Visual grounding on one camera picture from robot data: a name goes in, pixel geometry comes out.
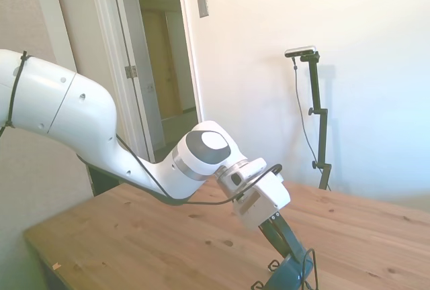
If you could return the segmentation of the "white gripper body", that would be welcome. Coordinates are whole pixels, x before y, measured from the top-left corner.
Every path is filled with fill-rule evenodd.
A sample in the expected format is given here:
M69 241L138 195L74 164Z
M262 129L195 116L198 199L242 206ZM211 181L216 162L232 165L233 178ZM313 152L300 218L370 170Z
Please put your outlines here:
M256 229L290 202L290 194L280 174L266 174L238 200L233 211L244 226Z

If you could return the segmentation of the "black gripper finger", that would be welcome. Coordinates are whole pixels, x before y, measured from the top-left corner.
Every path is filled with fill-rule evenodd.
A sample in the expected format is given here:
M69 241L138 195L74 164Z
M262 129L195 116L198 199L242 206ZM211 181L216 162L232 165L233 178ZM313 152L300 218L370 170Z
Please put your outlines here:
M278 234L278 252L283 257L287 257L288 255L291 257L304 257L306 250L301 245L286 220L280 214L272 216L271 224Z
M259 226L259 229L269 241L269 243L283 258L287 257L290 254L290 247L288 246L286 240L281 235L280 231L271 222L263 222Z

